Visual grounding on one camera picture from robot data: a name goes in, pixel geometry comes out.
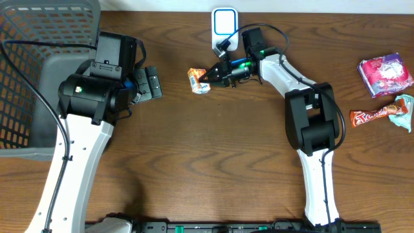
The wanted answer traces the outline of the small orange packet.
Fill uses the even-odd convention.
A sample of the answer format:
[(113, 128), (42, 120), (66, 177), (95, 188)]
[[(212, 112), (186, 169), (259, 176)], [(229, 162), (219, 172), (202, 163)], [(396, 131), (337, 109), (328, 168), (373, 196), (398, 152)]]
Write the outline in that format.
[(209, 83), (201, 83), (199, 78), (206, 73), (205, 69), (191, 68), (188, 71), (188, 78), (191, 84), (191, 90), (195, 94), (205, 94), (211, 90)]

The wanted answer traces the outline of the red orange snack bar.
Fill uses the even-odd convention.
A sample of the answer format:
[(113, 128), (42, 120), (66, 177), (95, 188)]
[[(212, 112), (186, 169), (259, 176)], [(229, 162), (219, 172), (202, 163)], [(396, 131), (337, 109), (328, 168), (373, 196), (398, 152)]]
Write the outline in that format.
[(351, 110), (349, 117), (353, 128), (389, 115), (403, 115), (408, 113), (408, 105), (403, 99), (395, 100), (393, 103), (374, 111)]

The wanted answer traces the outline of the purple pink pad package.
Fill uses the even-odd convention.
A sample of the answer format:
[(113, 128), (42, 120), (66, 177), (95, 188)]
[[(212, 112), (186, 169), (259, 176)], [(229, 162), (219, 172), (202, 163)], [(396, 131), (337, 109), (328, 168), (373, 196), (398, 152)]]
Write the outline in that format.
[(395, 94), (413, 85), (413, 77), (397, 52), (362, 60), (357, 71), (372, 98)]

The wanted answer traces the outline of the teal snack wrapper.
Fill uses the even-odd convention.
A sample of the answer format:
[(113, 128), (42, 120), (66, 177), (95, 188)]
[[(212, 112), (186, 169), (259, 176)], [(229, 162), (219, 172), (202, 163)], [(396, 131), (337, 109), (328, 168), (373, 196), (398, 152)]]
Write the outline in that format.
[(408, 133), (411, 133), (411, 117), (413, 114), (413, 97), (408, 94), (402, 94), (396, 97), (396, 100), (403, 100), (408, 112), (398, 115), (389, 115), (389, 120), (398, 127), (403, 127), (408, 130)]

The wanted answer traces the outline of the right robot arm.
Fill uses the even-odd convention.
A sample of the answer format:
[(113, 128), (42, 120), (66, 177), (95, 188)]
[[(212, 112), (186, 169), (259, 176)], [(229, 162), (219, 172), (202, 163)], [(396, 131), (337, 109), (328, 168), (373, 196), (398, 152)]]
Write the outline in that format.
[(260, 28), (242, 34), (246, 57), (232, 61), (227, 49), (231, 35), (214, 36), (212, 49), (219, 59), (200, 77), (202, 83), (235, 87), (251, 76), (271, 84), (285, 99), (285, 131), (297, 151), (305, 181), (305, 216), (314, 229), (338, 220), (334, 202), (332, 159), (343, 116), (328, 83), (317, 84), (297, 71), (285, 51), (268, 47)]

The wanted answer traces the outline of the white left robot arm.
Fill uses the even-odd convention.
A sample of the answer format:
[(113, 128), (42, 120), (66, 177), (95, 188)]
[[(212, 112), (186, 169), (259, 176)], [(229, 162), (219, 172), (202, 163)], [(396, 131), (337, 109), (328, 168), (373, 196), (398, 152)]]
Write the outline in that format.
[(56, 146), (36, 213), (27, 232), (85, 232), (85, 217), (100, 157), (119, 113), (160, 97), (154, 66), (123, 68), (90, 61), (61, 82)]

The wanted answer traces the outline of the white barcode scanner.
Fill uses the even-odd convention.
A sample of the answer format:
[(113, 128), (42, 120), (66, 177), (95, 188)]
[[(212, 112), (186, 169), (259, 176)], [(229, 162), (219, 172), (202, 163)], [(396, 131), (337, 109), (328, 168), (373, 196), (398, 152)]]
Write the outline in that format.
[(238, 11), (232, 7), (215, 8), (211, 14), (212, 48), (239, 28)]

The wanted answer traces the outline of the grey plastic mesh basket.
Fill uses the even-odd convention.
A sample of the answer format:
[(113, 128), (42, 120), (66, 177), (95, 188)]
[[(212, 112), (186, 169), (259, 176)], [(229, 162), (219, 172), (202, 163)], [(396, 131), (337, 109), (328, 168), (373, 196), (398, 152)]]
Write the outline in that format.
[(49, 161), (58, 128), (29, 81), (58, 106), (58, 87), (94, 57), (98, 0), (1, 1), (1, 156)]

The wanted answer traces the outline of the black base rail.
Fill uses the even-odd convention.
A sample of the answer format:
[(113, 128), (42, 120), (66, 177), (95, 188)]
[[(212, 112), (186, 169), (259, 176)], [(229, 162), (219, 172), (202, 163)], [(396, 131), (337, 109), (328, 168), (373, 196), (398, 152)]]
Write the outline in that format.
[(143, 222), (135, 233), (381, 233), (378, 223), (346, 223), (337, 220), (331, 226), (312, 227), (298, 221), (273, 223), (166, 223)]

